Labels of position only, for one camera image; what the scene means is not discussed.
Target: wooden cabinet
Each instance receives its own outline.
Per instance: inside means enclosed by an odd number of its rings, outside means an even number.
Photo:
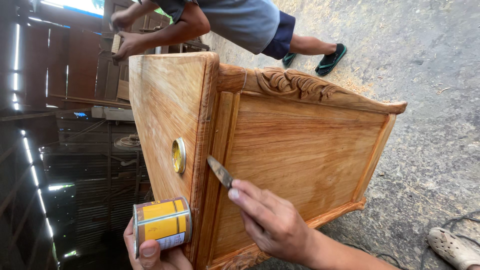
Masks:
[[[291,201],[310,227],[362,210],[397,114],[316,76],[219,64],[212,52],[130,57],[130,101],[156,199],[185,196],[196,269],[243,269],[267,258],[209,170],[211,154],[239,179]],[[182,137],[186,169],[174,172]]]

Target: tin can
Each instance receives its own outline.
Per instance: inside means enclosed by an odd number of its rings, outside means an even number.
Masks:
[[[140,245],[154,239],[160,250],[171,248],[192,239],[192,214],[185,197],[133,205],[133,234],[135,258]]]

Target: wooden door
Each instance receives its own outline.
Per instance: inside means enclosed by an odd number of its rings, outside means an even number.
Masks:
[[[105,0],[95,99],[118,102],[127,102],[128,100],[128,60],[119,62],[118,66],[113,64],[111,49],[114,33],[110,30],[108,21],[114,12],[125,10],[133,3],[130,0]],[[169,24],[170,18],[151,12],[138,18],[131,29],[127,29],[127,31],[142,33],[140,29],[153,29],[155,26],[167,26]],[[155,49],[148,50],[145,54],[154,53],[154,51]]]

